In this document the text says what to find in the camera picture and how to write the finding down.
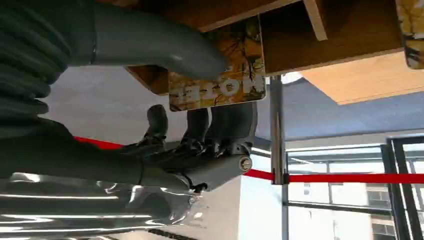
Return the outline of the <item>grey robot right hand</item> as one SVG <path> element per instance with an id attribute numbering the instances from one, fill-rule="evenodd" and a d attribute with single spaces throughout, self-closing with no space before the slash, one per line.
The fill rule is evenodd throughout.
<path id="1" fill-rule="evenodd" d="M 94 0 L 0 3 L 0 176 L 35 174 L 77 180 L 213 190 L 250 169 L 255 103 L 188 114 L 181 145 L 163 150 L 167 119 L 153 106 L 145 138 L 104 150 L 43 118 L 44 98 L 69 67 L 154 66 L 216 81 L 223 54 L 199 31 L 160 16 Z"/>

